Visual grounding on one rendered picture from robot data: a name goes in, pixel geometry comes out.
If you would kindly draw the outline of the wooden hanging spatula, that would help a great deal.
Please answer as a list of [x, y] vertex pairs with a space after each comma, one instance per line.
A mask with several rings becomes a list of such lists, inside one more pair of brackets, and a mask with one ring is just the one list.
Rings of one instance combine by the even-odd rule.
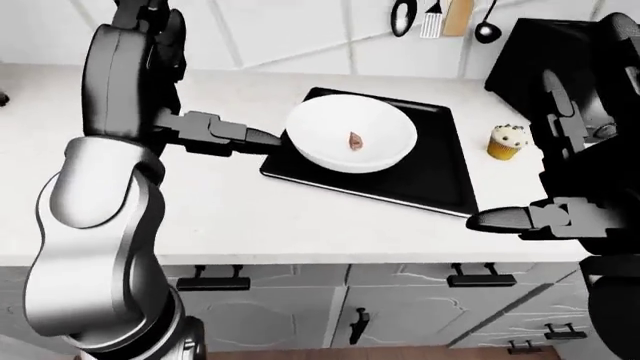
[[450, 0], [442, 35], [445, 37], [465, 35], [473, 9], [474, 0]]

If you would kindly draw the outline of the black rectangular tray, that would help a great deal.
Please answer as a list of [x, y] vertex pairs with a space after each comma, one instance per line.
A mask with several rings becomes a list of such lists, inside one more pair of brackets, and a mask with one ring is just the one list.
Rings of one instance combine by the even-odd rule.
[[391, 104], [416, 126], [416, 146], [386, 170], [339, 173], [304, 158], [285, 131], [281, 148], [269, 155], [260, 168], [264, 176], [461, 218], [477, 212], [473, 186], [448, 107], [319, 87], [311, 89], [304, 101], [325, 95], [360, 95]]

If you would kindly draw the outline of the white slotted spatula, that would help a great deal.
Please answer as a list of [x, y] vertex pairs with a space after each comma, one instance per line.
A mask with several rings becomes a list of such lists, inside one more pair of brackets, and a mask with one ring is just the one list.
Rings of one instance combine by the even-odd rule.
[[420, 29], [420, 38], [434, 39], [439, 38], [441, 34], [443, 22], [443, 14], [440, 0], [435, 0], [434, 4], [428, 8], [423, 17], [423, 23]]

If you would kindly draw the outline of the yellow chocolate chip cupcake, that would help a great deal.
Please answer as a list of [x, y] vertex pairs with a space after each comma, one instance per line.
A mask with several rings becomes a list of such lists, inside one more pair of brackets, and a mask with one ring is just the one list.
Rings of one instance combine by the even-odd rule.
[[486, 152], [492, 158], [508, 161], [531, 143], [527, 128], [522, 125], [497, 125], [491, 131]]

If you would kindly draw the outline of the white bowl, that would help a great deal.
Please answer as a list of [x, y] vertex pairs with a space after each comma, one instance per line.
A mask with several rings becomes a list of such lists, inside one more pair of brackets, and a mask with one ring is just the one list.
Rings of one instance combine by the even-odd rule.
[[[339, 173], [375, 173], [405, 158], [416, 146], [416, 126], [401, 110], [360, 95], [325, 95], [291, 110], [285, 127], [294, 148], [312, 163]], [[349, 134], [364, 143], [352, 151]]]

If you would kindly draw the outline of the grey marble cabinet door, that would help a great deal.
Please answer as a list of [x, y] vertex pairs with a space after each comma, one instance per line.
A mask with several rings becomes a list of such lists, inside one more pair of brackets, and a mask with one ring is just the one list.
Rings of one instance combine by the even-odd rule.
[[536, 287], [352, 286], [332, 347], [350, 346], [358, 309], [369, 314], [369, 323], [358, 332], [357, 347], [447, 345]]
[[346, 287], [272, 287], [181, 297], [202, 320], [210, 352], [329, 347]]

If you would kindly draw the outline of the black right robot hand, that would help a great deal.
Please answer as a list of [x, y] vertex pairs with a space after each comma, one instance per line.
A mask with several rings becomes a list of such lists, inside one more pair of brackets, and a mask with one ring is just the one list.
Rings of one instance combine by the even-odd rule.
[[640, 24], [620, 12], [522, 18], [485, 88], [529, 121], [546, 197], [479, 212], [466, 226], [640, 262]]

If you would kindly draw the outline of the grey marble drawer front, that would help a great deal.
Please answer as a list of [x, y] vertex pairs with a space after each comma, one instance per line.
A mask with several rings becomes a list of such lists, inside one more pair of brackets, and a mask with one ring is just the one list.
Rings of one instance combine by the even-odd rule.
[[[579, 269], [578, 263], [494, 263], [498, 275], [513, 275], [518, 284], [553, 284]], [[451, 263], [381, 263], [350, 266], [348, 286], [445, 285], [455, 275]]]
[[[192, 278], [195, 265], [162, 266], [164, 274], [175, 284], [178, 278]], [[266, 264], [243, 265], [239, 275], [250, 278], [251, 288], [269, 287], [341, 287], [349, 266], [345, 264]], [[230, 278], [231, 265], [207, 265], [203, 278]]]

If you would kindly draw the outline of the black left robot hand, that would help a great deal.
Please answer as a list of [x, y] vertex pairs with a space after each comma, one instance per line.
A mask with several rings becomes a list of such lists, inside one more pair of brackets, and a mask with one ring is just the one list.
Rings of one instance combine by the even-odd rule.
[[176, 89], [187, 66], [183, 14], [168, 0], [113, 2], [113, 20], [98, 27], [85, 59], [85, 135], [136, 143], [155, 155], [168, 145], [219, 157], [267, 155], [281, 145], [273, 134], [212, 113], [183, 113]]

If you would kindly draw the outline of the black hanging spoon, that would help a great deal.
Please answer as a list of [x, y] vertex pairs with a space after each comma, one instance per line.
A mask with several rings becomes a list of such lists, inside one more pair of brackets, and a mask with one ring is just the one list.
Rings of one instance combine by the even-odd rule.
[[390, 27], [396, 38], [409, 32], [417, 15], [417, 0], [396, 0], [391, 9]]

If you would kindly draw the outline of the black hanging ladle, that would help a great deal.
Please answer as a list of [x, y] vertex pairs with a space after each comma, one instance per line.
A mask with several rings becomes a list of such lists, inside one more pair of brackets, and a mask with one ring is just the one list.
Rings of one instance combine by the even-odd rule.
[[491, 4], [489, 5], [483, 19], [475, 26], [474, 36], [476, 41], [480, 44], [491, 44], [502, 36], [501, 29], [488, 21], [496, 3], [497, 0], [491, 0]]

